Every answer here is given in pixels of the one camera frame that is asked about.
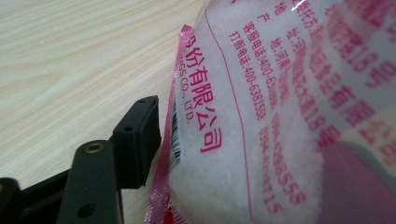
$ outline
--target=plastic bag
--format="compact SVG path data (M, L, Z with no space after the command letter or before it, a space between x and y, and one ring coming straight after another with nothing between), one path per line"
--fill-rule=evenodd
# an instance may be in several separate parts
M393 223L395 8L207 1L177 57L170 189L154 183L146 222L167 206L189 223Z

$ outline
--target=wooden table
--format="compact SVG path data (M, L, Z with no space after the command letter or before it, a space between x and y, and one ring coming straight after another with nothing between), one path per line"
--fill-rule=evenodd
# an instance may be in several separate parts
M68 169L145 96L160 97L163 130L178 34L202 4L1 1L0 177L25 189ZM126 223L142 223L156 164L145 188L123 191Z

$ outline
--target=barcode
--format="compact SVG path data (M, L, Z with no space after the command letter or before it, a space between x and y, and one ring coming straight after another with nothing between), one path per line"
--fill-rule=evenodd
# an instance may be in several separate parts
M171 160L170 160L170 168L172 171L179 163L180 163L180 141L178 136L178 128L177 128L177 112L176 112L176 102L174 102L173 108L173 117L172 117L172 139L171 139Z

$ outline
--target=light wood grain surface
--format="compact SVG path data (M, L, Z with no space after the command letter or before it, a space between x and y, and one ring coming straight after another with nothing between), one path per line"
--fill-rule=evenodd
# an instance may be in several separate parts
M145 96L160 97L163 133L178 34L202 4L0 1L0 177L25 189L68 169ZM143 221L156 161L123 191L126 223Z

